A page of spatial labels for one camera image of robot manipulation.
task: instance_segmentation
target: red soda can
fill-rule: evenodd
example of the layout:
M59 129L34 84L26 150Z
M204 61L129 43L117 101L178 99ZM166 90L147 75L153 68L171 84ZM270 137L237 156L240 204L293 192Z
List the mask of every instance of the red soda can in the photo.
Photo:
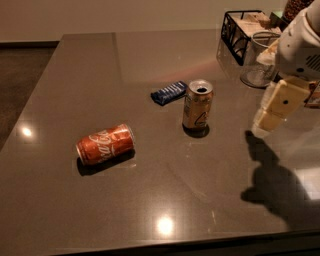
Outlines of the red soda can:
M83 165L95 165L134 149L134 137L130 127L121 124L82 138L76 148Z

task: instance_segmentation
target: table surface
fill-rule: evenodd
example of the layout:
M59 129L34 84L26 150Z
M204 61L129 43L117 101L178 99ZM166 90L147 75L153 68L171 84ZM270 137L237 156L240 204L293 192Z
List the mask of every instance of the table surface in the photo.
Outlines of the table surface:
M319 229L319 110L301 107L254 138L246 131L264 91L242 84L240 70L218 30L65 35L0 153L0 251ZM150 93L199 78L215 95L210 132L194 138L183 99L161 107ZM83 168L76 142L121 123L135 154Z

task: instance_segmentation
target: silver can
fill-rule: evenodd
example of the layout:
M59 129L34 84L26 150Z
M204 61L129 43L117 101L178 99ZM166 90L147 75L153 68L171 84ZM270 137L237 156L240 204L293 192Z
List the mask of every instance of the silver can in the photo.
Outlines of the silver can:
M193 131L207 127L207 119L213 98L213 86L208 81L199 79L190 82L184 101L182 124Z

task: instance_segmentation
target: jar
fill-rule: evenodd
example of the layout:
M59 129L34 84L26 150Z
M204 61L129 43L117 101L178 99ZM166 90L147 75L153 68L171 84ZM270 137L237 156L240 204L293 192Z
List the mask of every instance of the jar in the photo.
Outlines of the jar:
M302 9L308 7L313 1L314 0L288 0L282 18L290 23Z

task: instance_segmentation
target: clear container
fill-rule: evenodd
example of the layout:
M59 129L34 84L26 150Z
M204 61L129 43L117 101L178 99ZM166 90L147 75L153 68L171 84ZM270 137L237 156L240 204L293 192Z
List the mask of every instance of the clear container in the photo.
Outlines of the clear container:
M301 10L308 7L313 1L314 0L288 0L282 18L290 23Z
M279 34L270 31L259 31L252 35L240 80L253 88L266 88L277 74L274 65L263 65L257 61L260 53L266 50Z

